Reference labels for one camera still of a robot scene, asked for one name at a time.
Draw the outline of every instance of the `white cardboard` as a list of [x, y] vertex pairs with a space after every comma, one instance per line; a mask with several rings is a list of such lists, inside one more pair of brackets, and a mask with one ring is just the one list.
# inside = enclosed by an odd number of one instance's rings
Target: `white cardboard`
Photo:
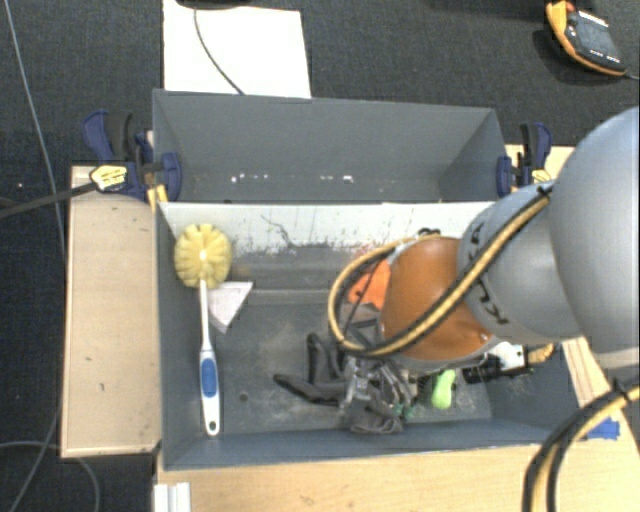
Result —
[[[202, 48], [193, 12], [163, 0], [165, 89], [235, 94]], [[245, 94], [311, 97], [299, 12], [234, 7], [197, 16], [209, 52]]]

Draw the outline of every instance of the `white brush handle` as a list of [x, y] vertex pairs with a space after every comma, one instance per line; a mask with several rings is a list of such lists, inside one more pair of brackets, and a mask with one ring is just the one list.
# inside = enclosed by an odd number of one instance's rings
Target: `white brush handle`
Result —
[[202, 348], [200, 349], [200, 399], [207, 434], [220, 433], [220, 386], [216, 355], [209, 339], [209, 313], [207, 284], [200, 281], [200, 319], [202, 321]]

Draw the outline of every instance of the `gray bin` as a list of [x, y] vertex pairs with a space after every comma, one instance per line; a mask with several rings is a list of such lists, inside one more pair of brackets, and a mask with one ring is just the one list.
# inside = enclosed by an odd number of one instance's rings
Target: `gray bin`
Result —
[[[304, 339], [327, 334], [329, 286], [360, 247], [422, 227], [460, 236], [495, 199], [504, 145], [492, 111], [156, 91], [154, 123], [156, 152], [177, 151], [185, 172], [180, 202], [156, 215], [165, 469], [540, 442], [577, 407], [562, 354], [531, 376], [461, 384], [454, 408], [425, 409], [393, 436], [352, 434], [335, 408], [272, 380], [306, 373]], [[228, 333], [212, 328], [223, 400], [223, 432], [213, 439], [200, 412], [197, 292], [179, 281], [172, 260], [191, 223], [227, 233], [230, 279], [255, 283]]]

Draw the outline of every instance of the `yellow cable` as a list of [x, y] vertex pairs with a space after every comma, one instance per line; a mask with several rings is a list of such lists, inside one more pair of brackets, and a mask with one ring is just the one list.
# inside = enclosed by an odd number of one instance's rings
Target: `yellow cable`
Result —
[[[591, 430], [602, 423], [606, 418], [611, 416], [612, 413], [620, 411], [625, 408], [628, 402], [635, 402], [640, 398], [640, 386], [635, 386], [627, 391], [626, 396], [619, 396], [609, 402], [605, 407], [598, 411], [593, 418], [587, 421], [584, 426], [578, 430], [569, 440], [569, 447], [577, 440], [583, 438]], [[545, 488], [547, 480], [549, 479], [549, 470], [553, 463], [554, 456], [558, 451], [557, 443], [549, 450], [549, 453], [542, 462], [542, 469], [533, 484], [533, 490], [531, 494], [531, 508], [530, 511], [538, 511], [546, 509]], [[544, 509], [540, 508], [540, 503], [544, 504]]]
[[343, 345], [343, 347], [354, 351], [354, 352], [365, 352], [368, 356], [384, 356], [389, 355], [394, 352], [398, 352], [403, 348], [407, 347], [415, 340], [419, 339], [424, 335], [424, 333], [430, 329], [432, 326], [436, 325], [439, 321], [444, 318], [446, 314], [448, 314], [450, 309], [453, 309], [457, 302], [464, 296], [465, 293], [471, 288], [476, 279], [487, 269], [487, 267], [491, 264], [496, 254], [504, 247], [504, 245], [513, 237], [520, 229], [522, 229], [533, 217], [535, 217], [543, 208], [545, 208], [550, 202], [548, 196], [541, 196], [538, 201], [531, 205], [531, 207], [527, 208], [525, 211], [518, 214], [514, 219], [512, 219], [500, 232], [500, 234], [493, 240], [489, 248], [485, 251], [485, 253], [478, 259], [478, 261], [473, 265], [470, 271], [462, 277], [462, 279], [458, 282], [457, 286], [451, 291], [446, 300], [442, 302], [442, 304], [427, 318], [425, 318], [422, 322], [420, 322], [416, 327], [412, 328], [407, 334], [397, 339], [393, 343], [389, 343], [387, 345], [383, 345], [379, 348], [374, 348], [371, 350], [365, 349], [365, 347], [354, 343], [350, 340], [347, 340], [345, 334], [340, 330], [338, 323], [335, 319], [335, 315], [333, 313], [334, 307], [333, 303], [336, 299], [337, 291], [342, 281], [344, 281], [359, 265], [361, 265], [364, 261], [367, 261], [369, 258], [378, 255], [389, 248], [396, 247], [402, 242], [392, 242], [383, 247], [375, 249], [374, 251], [364, 255], [362, 258], [355, 260], [350, 265], [348, 265], [338, 276], [338, 279], [334, 283], [331, 288], [331, 292], [329, 293], [329, 327], [336, 340]]
[[336, 319], [336, 316], [335, 316], [335, 311], [334, 311], [334, 307], [333, 306], [334, 306], [334, 303], [336, 301], [336, 298], [337, 298], [337, 295], [338, 295], [338, 291], [339, 291], [340, 287], [342, 286], [342, 283], [347, 279], [347, 277], [349, 277], [351, 275], [351, 273], [355, 269], [357, 269], [359, 266], [363, 265], [364, 263], [368, 262], [369, 260], [372, 260], [373, 258], [375, 258], [376, 256], [379, 256], [380, 254], [392, 251], [393, 249], [395, 249], [399, 245], [410, 243], [410, 242], [428, 240], [429, 238], [438, 238], [438, 237], [439, 237], [439, 235], [429, 234], [429, 235], [420, 236], [418, 238], [415, 238], [415, 237], [401, 238], [400, 240], [395, 240], [393, 242], [389, 242], [388, 244], [385, 244], [385, 245], [383, 245], [381, 247], [377, 247], [376, 249], [373, 249], [372, 251], [370, 251], [368, 253], [365, 253], [362, 256], [359, 256], [358, 258], [354, 259], [351, 263], [349, 263], [342, 270], [342, 272], [340, 272], [340, 274], [338, 275], [338, 277], [334, 281], [333, 286], [331, 287], [331, 290], [329, 291], [329, 299], [327, 301], [327, 304], [328, 304], [327, 313], [328, 313], [328, 317], [329, 317], [329, 327], [330, 327], [333, 335], [335, 336], [336, 340], [339, 343], [343, 344], [349, 350], [358, 350], [358, 351], [359, 350], [364, 350], [364, 347], [362, 347], [361, 345], [358, 345], [356, 343], [353, 343], [353, 342], [345, 339], [345, 334], [340, 329], [340, 326], [338, 325], [338, 320]]

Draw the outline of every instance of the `blue handle grip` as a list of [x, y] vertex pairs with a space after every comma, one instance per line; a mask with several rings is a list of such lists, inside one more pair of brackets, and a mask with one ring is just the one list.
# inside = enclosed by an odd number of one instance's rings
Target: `blue handle grip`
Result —
[[200, 368], [202, 394], [207, 398], [216, 396], [218, 392], [218, 371], [213, 359], [202, 361]]

